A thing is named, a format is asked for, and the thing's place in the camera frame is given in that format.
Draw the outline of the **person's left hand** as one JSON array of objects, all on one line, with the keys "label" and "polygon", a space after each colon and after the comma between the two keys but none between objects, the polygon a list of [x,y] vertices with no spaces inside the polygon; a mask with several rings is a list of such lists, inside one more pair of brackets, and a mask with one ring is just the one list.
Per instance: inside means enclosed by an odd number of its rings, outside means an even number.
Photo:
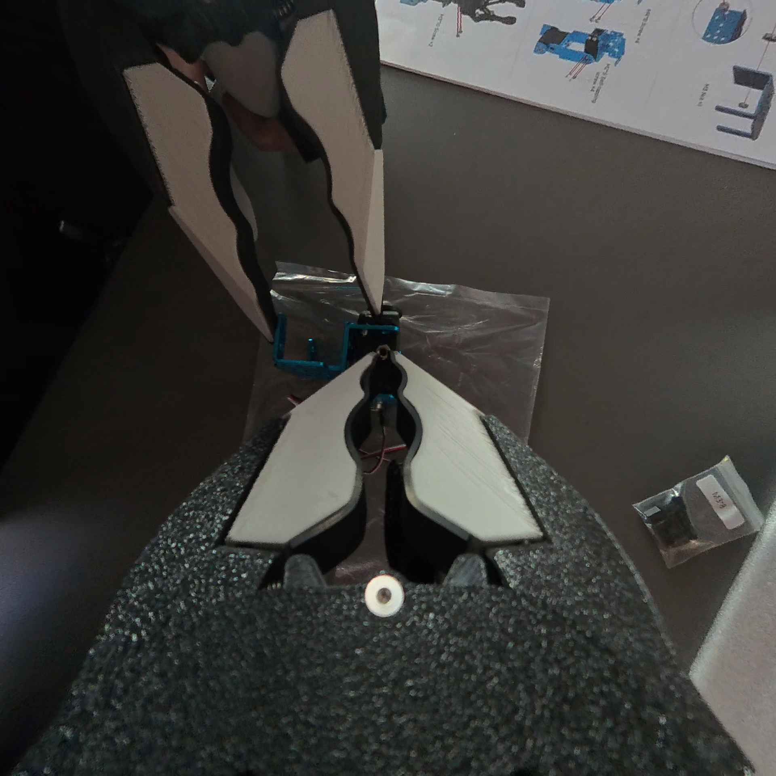
[{"label": "person's left hand", "polygon": [[232,98],[228,100],[228,112],[238,129],[259,150],[283,153],[297,150],[285,126],[277,118],[254,113]]}]

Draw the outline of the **blue perforated metal bracket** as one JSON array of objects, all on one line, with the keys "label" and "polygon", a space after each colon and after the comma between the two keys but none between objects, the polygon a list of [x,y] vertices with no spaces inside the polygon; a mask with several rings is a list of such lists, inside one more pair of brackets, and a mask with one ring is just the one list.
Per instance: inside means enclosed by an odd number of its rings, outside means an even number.
[{"label": "blue perforated metal bracket", "polygon": [[339,376],[342,372],[342,365],[327,364],[318,358],[319,351],[313,337],[307,340],[305,358],[286,358],[287,329],[287,316],[278,314],[272,345],[272,360],[277,369],[305,379],[326,382]]}]

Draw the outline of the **zip bag with black parts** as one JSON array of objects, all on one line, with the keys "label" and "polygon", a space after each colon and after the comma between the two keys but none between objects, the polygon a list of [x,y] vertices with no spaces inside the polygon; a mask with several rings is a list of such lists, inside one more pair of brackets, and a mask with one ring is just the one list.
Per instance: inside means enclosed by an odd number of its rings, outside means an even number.
[{"label": "zip bag with black parts", "polygon": [[667,568],[757,533],[763,513],[732,459],[633,505]]}]

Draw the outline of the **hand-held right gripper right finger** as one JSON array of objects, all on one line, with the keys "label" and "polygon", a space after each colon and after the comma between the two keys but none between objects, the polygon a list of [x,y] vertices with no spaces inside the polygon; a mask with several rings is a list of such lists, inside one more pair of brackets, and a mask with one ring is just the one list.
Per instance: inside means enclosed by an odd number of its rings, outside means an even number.
[{"label": "hand-held right gripper right finger", "polygon": [[410,505],[461,539],[509,545],[542,529],[483,421],[483,413],[397,353],[402,405],[414,422],[404,460]]}]

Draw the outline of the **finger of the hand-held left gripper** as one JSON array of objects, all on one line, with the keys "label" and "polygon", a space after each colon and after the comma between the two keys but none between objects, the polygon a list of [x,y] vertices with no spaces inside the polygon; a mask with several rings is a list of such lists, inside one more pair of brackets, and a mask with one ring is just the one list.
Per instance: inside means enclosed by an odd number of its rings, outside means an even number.
[{"label": "finger of the hand-held left gripper", "polygon": [[321,153],[331,207],[371,313],[383,307],[385,207],[380,36],[374,2],[297,2],[282,86]]},{"label": "finger of the hand-held left gripper", "polygon": [[123,72],[169,212],[249,320],[272,341],[276,313],[258,265],[249,199],[232,169],[225,112],[159,62]]}]

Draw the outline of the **white instruction manual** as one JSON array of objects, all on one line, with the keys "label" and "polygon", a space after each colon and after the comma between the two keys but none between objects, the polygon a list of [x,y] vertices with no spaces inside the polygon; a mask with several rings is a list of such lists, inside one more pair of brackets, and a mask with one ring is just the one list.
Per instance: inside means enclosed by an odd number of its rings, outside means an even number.
[{"label": "white instruction manual", "polygon": [[774,1],[375,6],[384,64],[774,169]]}]

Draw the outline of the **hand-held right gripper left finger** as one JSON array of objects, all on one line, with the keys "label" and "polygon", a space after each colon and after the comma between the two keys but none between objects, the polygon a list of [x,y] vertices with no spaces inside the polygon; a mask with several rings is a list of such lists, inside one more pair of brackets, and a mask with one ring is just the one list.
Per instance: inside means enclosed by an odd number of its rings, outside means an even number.
[{"label": "hand-held right gripper left finger", "polygon": [[365,534],[358,442],[368,354],[295,407],[226,535],[231,546],[357,548]]}]

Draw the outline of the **large clear plastic bag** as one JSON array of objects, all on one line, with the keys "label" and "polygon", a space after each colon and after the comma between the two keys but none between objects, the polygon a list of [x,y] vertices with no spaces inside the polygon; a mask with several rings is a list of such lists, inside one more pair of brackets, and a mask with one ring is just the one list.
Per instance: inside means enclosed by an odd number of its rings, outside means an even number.
[{"label": "large clear plastic bag", "polygon": [[[355,276],[281,262],[272,297],[288,318],[286,356],[336,363],[344,325],[365,310]],[[400,348],[415,364],[527,441],[549,300],[455,284],[386,277],[385,300],[402,312]]]}]

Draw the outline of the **white foam sheet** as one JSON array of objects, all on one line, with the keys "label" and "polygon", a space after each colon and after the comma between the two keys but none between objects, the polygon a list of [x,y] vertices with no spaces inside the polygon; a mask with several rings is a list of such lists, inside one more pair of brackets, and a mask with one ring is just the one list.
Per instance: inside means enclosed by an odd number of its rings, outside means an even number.
[{"label": "white foam sheet", "polygon": [[691,679],[756,774],[775,774],[775,506],[696,655]]}]

